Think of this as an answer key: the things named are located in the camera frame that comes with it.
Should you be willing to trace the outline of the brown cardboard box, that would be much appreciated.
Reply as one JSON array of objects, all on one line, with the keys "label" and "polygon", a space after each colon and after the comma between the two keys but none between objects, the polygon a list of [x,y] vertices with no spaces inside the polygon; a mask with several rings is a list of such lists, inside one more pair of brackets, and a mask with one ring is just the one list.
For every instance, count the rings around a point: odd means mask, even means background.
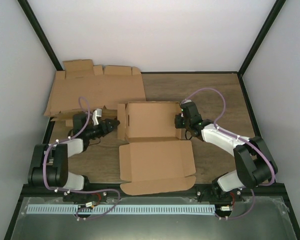
[{"label": "brown cardboard box", "polygon": [[196,182],[192,143],[175,127],[178,102],[141,101],[117,106],[121,190],[131,196],[186,191]]}]

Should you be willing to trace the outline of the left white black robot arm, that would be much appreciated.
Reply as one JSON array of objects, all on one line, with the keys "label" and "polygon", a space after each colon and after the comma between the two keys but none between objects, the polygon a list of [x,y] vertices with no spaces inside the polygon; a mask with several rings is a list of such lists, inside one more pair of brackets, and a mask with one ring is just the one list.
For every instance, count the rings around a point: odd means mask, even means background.
[{"label": "left white black robot arm", "polygon": [[119,125],[117,119],[98,119],[98,111],[92,115],[77,113],[72,117],[72,135],[52,144],[37,144],[34,147],[28,172],[28,184],[45,187],[55,192],[64,189],[74,191],[79,201],[87,202],[92,196],[89,179],[69,171],[69,158],[81,154],[90,146],[91,140],[105,137]]}]

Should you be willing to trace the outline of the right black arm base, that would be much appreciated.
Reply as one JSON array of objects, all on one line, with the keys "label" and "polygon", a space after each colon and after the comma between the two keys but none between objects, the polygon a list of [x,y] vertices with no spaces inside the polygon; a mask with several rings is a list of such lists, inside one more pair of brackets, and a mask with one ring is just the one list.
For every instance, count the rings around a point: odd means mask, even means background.
[{"label": "right black arm base", "polygon": [[195,192],[198,202],[210,202],[215,204],[231,204],[233,201],[241,201],[242,198],[235,191],[222,191],[216,182],[210,184],[196,184]]}]

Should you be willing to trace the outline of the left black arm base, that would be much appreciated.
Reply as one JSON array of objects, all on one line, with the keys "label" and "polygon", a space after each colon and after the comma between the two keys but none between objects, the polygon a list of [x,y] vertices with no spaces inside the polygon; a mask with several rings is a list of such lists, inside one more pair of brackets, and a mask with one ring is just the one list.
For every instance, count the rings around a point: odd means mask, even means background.
[{"label": "left black arm base", "polygon": [[[106,183],[91,183],[85,191],[95,191],[106,189],[109,185]],[[107,193],[104,191],[98,193],[70,193],[63,195],[64,202],[72,202],[75,204],[83,204],[87,202],[105,202],[107,200]]]}]

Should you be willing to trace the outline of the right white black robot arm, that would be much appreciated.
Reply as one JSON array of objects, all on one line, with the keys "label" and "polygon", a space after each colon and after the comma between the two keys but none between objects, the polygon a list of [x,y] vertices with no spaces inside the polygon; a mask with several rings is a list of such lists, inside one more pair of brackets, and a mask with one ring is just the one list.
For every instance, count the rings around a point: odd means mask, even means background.
[{"label": "right white black robot arm", "polygon": [[212,182],[212,195],[215,200],[226,200],[234,189],[265,186],[265,181],[270,185],[274,183],[278,167],[266,142],[260,136],[240,136],[219,127],[209,119],[202,119],[196,104],[191,100],[182,102],[179,106],[181,113],[174,119],[177,129],[185,129],[192,138],[213,144],[234,157],[235,170]]}]

